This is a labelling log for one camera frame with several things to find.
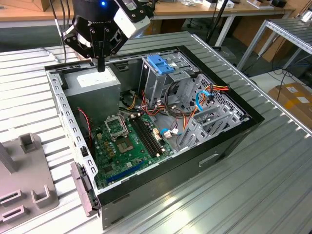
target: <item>motherboard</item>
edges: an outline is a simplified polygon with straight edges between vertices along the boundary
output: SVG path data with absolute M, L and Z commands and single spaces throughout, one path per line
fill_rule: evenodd
M 170 157 L 174 152 L 157 133 L 157 127 L 146 114 L 127 119 L 113 117 L 95 128 L 92 134 L 98 168 L 97 187 L 102 189 Z

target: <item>blue drive bay latch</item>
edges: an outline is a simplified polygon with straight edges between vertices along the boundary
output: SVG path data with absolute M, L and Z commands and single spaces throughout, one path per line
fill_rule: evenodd
M 152 64 L 152 66 L 158 71 L 159 74 L 168 74 L 174 72 L 175 70 L 170 67 L 166 60 L 162 59 L 159 55 L 151 55 L 147 57 L 147 60 Z

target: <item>metal workbench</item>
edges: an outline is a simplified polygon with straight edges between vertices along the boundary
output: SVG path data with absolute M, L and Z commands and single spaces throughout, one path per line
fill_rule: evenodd
M 187 46 L 265 120 L 230 157 L 105 233 L 307 234 L 312 229 L 311 131 L 195 35 L 181 32 L 133 39 L 119 54 L 176 45 Z M 63 59 L 61 47 L 48 49 Z M 68 61 L 75 60 L 68 49 Z M 0 54 L 0 141 L 37 133 L 60 201 L 57 208 L 9 233 L 99 234 L 101 220 L 85 216 L 70 176 L 73 158 L 43 69 L 53 63 L 41 49 Z
M 244 67 L 247 59 L 249 58 L 250 54 L 254 50 L 255 46 L 257 45 L 267 28 L 270 28 L 273 33 L 270 35 L 270 37 L 260 50 L 259 55 L 265 53 L 265 51 L 271 45 L 277 35 L 282 36 L 286 40 L 299 47 L 297 51 L 292 55 L 292 57 L 288 60 L 288 62 L 284 65 L 283 69 L 286 69 L 290 65 L 290 63 L 297 57 L 301 50 L 306 51 L 310 55 L 312 54 L 312 25 L 302 22 L 300 19 L 265 20 L 259 28 L 258 32 L 256 33 L 255 37 L 253 38 L 252 42 L 250 43 L 249 47 L 247 48 L 244 56 L 237 65 L 238 70 L 241 70 Z

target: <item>desk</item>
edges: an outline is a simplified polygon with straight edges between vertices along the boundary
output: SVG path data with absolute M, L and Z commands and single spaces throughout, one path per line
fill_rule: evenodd
M 56 15 L 59 19 L 59 24 L 62 22 L 62 11 L 59 1 L 54 3 Z M 221 46 L 225 36 L 236 16 L 258 16 L 258 15 L 283 15 L 283 18 L 288 18 L 294 11 L 293 8 L 286 6 L 285 8 L 265 9 L 259 10 L 246 0 L 241 0 L 240 4 L 235 4 L 234 8 L 225 9 L 223 17 L 228 17 L 220 36 L 216 42 L 216 46 Z M 201 4 L 196 6 L 185 6 L 180 2 L 169 3 L 159 2 L 156 4 L 155 20 L 169 20 L 169 19 L 188 19 L 188 18 L 211 18 L 214 14 L 214 9 L 206 8 Z M 45 12 L 30 11 L 21 8 L 15 8 L 11 6 L 5 6 L 5 9 L 0 10 L 0 28 L 12 28 L 12 27 L 31 27 L 31 26 L 47 26 L 54 25 L 54 18 L 52 10 L 49 7 Z
M 178 45 L 191 50 L 265 120 L 228 158 L 125 217 L 105 233 L 309 233 L 311 130 L 196 35 L 181 32 L 132 39 L 118 54 Z M 62 47 L 48 50 L 63 60 Z M 68 50 L 69 61 L 75 61 L 74 52 Z M 85 216 L 70 176 L 73 156 L 44 71 L 44 66 L 55 64 L 53 58 L 41 49 L 33 49 L 0 53 L 0 61 L 0 114 L 7 118 L 5 121 L 14 122 L 14 129 L 0 132 L 0 141 L 27 132 L 38 133 L 59 198 L 58 207 L 7 233 L 103 233 L 96 215 Z

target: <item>cardboard box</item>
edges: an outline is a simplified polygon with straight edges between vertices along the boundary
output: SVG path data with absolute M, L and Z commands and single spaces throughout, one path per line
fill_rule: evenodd
M 273 99 L 277 99 L 280 86 L 269 91 Z M 281 86 L 278 102 L 298 120 L 312 129 L 312 94 L 300 83 L 290 83 Z
M 50 6 L 49 0 L 0 0 L 0 4 L 42 12 Z

